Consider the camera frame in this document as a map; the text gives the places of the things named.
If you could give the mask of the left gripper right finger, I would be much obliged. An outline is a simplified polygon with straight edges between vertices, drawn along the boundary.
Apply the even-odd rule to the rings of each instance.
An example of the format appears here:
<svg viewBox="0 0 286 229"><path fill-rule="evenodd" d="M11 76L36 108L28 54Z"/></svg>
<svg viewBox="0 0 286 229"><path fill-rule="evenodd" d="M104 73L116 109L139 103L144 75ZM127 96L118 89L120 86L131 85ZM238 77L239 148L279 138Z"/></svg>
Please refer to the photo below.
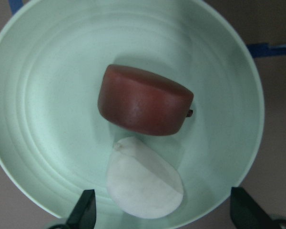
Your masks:
<svg viewBox="0 0 286 229"><path fill-rule="evenodd" d="M272 219L242 187L231 188L230 218L237 229L274 228Z"/></svg>

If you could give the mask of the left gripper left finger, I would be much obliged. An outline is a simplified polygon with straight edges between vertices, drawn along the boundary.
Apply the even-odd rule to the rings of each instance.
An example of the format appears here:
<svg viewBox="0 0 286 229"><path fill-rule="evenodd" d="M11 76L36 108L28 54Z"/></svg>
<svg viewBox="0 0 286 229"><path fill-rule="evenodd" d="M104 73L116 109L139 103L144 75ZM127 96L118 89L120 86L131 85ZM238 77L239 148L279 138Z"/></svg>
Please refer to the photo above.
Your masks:
<svg viewBox="0 0 286 229"><path fill-rule="evenodd" d="M94 189L84 190L66 220L69 229L94 229L96 224L96 198Z"/></svg>

